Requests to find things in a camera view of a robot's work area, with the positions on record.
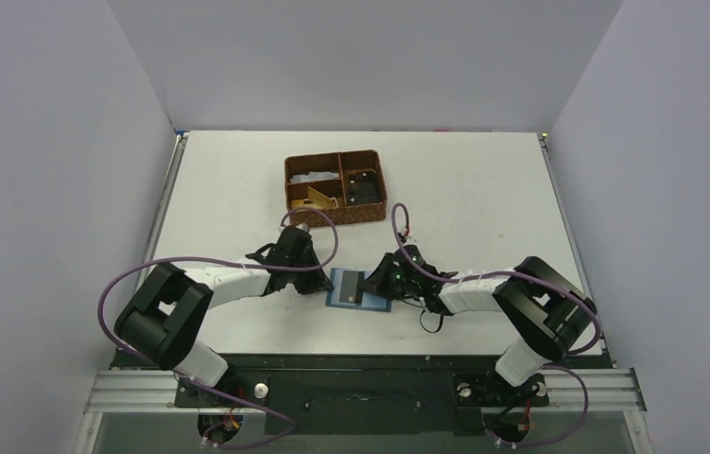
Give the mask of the blue leather card holder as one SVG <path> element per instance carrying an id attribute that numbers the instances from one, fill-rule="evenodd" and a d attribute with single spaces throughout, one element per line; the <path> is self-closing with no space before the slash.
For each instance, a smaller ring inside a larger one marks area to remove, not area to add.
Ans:
<path id="1" fill-rule="evenodd" d="M 391 312 L 391 300 L 366 292 L 361 287 L 364 279 L 364 271 L 332 268 L 330 280 L 333 288 L 327 291 L 325 305 L 369 312 Z"/>

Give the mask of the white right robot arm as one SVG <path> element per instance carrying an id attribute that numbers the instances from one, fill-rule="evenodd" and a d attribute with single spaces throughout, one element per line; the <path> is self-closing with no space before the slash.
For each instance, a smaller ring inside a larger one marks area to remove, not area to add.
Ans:
<path id="1" fill-rule="evenodd" d="M 457 273 L 438 271 L 416 246 L 402 246 L 385 253 L 356 284 L 359 293 L 414 300 L 443 317 L 503 313 L 518 338 L 500 356 L 493 374 L 512 387 L 576 352 L 588 327 L 599 328 L 595 304 L 538 256 L 526 257 L 511 270 Z"/>

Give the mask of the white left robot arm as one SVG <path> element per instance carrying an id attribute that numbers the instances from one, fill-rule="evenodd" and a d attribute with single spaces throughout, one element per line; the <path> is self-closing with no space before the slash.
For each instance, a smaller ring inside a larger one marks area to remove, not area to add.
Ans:
<path id="1" fill-rule="evenodd" d="M 285 227 L 276 241 L 237 262 L 188 263 L 183 269 L 174 259 L 157 261 L 115 320 L 113 333 L 160 369 L 214 388 L 232 372 L 225 358 L 199 340 L 210 309 L 287 286 L 301 295 L 333 287 L 304 227 Z"/>

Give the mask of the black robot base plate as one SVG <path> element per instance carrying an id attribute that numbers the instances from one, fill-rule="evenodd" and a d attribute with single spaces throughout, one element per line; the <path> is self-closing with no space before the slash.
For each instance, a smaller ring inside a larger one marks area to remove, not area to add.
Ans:
<path id="1" fill-rule="evenodd" d="M 512 387 L 493 374 L 495 356 L 247 355 L 227 358 L 231 376 L 219 388 L 116 355 L 112 367 L 176 381 L 173 410 L 196 410 L 213 438 L 244 434 L 261 422 L 278 435 L 470 436 L 494 418 L 516 426 L 519 414 L 545 408 L 544 377 Z"/>

